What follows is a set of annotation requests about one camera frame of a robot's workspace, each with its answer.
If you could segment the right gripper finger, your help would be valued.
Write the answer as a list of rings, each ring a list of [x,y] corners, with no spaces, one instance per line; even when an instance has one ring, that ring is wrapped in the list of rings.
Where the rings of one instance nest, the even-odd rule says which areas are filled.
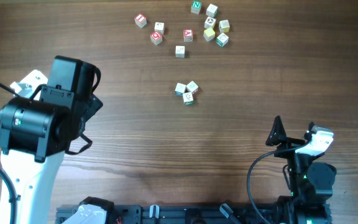
[[[313,129],[314,126],[315,126],[314,122],[311,122],[311,123],[308,125],[308,129],[306,130],[306,133],[305,133],[304,136],[303,136],[303,139],[304,139],[304,140],[311,140],[312,135],[315,133],[315,131],[314,131],[314,129]]]
[[[272,129],[265,142],[266,146],[277,146],[287,141],[287,134],[283,127],[281,116],[276,116],[273,122]]]

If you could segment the wooden block green picture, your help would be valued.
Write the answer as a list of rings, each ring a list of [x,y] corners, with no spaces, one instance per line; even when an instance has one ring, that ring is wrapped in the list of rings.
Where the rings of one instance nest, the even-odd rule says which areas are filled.
[[[184,105],[191,105],[194,103],[192,92],[182,94]]]

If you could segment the wooden block red U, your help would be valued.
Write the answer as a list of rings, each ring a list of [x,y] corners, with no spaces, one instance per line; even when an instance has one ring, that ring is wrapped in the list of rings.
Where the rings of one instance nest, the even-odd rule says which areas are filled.
[[[193,95],[198,91],[199,86],[194,82],[191,81],[186,85],[187,92],[191,92]]]

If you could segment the wooden block blue side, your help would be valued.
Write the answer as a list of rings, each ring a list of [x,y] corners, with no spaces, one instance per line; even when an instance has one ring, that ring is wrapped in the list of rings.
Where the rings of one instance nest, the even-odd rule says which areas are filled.
[[[186,85],[182,83],[177,83],[175,87],[175,94],[178,96],[182,96],[184,93],[186,93]]]

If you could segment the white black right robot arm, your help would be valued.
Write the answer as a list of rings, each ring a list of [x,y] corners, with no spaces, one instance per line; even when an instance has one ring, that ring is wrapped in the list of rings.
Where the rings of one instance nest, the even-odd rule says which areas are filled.
[[[287,160],[285,180],[290,196],[280,196],[273,210],[273,223],[333,222],[326,201],[333,196],[337,170],[331,164],[316,162],[334,139],[334,133],[310,123],[303,139],[289,138],[281,117],[276,116],[266,140],[267,146],[276,146],[275,157]]]

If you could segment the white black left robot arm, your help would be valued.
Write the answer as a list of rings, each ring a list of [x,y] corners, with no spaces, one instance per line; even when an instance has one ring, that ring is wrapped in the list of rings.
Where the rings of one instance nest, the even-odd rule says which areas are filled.
[[[0,110],[2,172],[0,223],[46,223],[57,172],[72,141],[92,146],[86,122],[103,107],[94,95],[95,65],[57,55],[49,77],[27,76],[12,85],[16,96]]]

